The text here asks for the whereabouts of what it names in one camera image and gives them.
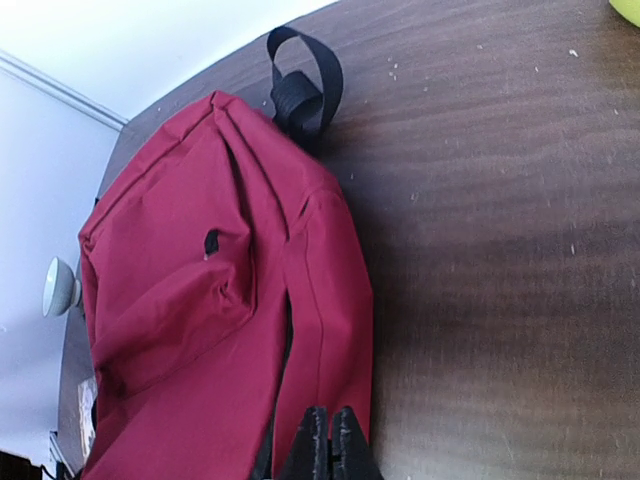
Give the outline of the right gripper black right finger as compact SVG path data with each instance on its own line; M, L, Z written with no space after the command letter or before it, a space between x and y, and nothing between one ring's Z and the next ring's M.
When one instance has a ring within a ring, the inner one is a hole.
M333 478L383 480L368 441L350 407L333 416Z

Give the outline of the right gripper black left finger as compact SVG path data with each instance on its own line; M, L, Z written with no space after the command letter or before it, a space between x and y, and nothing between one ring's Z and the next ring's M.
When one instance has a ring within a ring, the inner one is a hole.
M329 419L324 407L308 408L297 428L284 466L278 474L272 465L274 421L271 421L256 455L250 479L313 479L331 478Z

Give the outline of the red backpack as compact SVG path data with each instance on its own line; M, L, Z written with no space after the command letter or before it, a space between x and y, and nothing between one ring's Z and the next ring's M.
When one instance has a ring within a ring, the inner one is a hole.
M310 407L369 444L373 292L338 180L307 152L343 72L272 73L275 113L221 91L146 142L79 235L97 380L86 479L250 479L274 421L279 473Z

